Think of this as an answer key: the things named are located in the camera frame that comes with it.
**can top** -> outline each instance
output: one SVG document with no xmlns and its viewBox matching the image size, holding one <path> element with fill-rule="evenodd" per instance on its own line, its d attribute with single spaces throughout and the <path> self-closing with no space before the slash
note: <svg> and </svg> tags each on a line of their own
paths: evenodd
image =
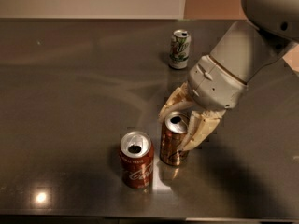
<svg viewBox="0 0 299 224">
<path fill-rule="evenodd" d="M 141 158 L 151 148 L 151 141 L 146 133 L 133 131 L 126 134 L 121 140 L 121 151 L 130 158 Z"/>
<path fill-rule="evenodd" d="M 178 38 L 187 38 L 190 36 L 190 33 L 187 30 L 179 29 L 174 32 L 174 36 Z"/>
<path fill-rule="evenodd" d="M 189 118 L 179 112 L 172 112 L 165 118 L 166 127 L 174 133 L 186 133 L 188 124 Z"/>
</svg>

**bright light spot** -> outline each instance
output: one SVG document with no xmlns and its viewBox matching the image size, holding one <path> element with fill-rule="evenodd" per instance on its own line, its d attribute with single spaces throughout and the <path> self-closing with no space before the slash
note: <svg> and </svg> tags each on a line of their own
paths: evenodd
<svg viewBox="0 0 299 224">
<path fill-rule="evenodd" d="M 47 194 L 45 192 L 40 192 L 36 196 L 36 201 L 38 203 L 43 203 L 46 201 L 46 199 L 47 199 Z"/>
</svg>

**can opening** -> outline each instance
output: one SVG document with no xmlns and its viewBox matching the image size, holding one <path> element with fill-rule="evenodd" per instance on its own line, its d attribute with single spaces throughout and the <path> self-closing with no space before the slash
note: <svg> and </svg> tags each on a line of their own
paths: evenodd
<svg viewBox="0 0 299 224">
<path fill-rule="evenodd" d="M 141 146 L 129 146 L 128 151 L 130 153 L 140 153 Z"/>
<path fill-rule="evenodd" d="M 181 122 L 181 117 L 180 116 L 174 116 L 173 118 L 170 119 L 170 122 L 173 124 L 177 124 Z"/>
</svg>

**silver can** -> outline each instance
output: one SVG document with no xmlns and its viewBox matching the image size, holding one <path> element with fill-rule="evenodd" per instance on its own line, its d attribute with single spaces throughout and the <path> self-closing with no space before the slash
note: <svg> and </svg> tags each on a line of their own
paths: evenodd
<svg viewBox="0 0 299 224">
<path fill-rule="evenodd" d="M 169 65 L 175 69 L 187 67 L 191 36 L 188 31 L 176 30 L 171 36 Z"/>
<path fill-rule="evenodd" d="M 161 131 L 160 158 L 166 164 L 179 166 L 186 160 L 189 151 L 178 150 L 188 132 L 189 118 L 179 112 L 172 112 L 165 118 Z"/>
<path fill-rule="evenodd" d="M 148 135 L 140 131 L 126 134 L 119 150 L 122 180 L 131 188 L 141 189 L 152 180 L 154 148 Z"/>
</svg>

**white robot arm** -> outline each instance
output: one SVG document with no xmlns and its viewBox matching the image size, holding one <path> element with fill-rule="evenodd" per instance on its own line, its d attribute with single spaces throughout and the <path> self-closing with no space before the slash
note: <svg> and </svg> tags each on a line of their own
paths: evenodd
<svg viewBox="0 0 299 224">
<path fill-rule="evenodd" d="M 187 82 L 169 97 L 159 114 L 199 105 L 192 112 L 180 149 L 191 150 L 217 127 L 225 111 L 237 105 L 250 80 L 299 42 L 299 0 L 242 0 L 248 21 L 232 25 L 209 55 L 190 70 Z"/>
</svg>

